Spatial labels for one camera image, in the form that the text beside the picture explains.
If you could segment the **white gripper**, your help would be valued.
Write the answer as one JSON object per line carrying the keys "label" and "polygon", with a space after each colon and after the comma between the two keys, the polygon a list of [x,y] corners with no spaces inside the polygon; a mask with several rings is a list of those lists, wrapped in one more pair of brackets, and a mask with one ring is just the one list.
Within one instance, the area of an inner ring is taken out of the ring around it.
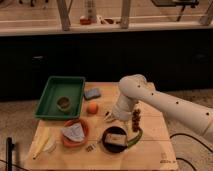
{"label": "white gripper", "polygon": [[104,121],[110,123],[116,119],[123,122],[130,120],[136,103],[136,100],[126,96],[120,96],[112,108],[112,113],[109,111],[105,113],[105,117],[107,118],[105,118]]}

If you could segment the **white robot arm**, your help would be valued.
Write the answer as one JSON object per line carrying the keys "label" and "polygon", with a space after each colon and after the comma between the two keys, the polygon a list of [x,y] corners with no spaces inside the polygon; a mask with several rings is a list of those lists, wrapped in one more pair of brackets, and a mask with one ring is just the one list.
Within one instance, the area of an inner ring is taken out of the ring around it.
{"label": "white robot arm", "polygon": [[181,122],[207,141],[213,143],[213,109],[148,88],[141,74],[129,75],[118,83],[120,95],[112,107],[111,116],[126,122],[134,107],[142,101]]}

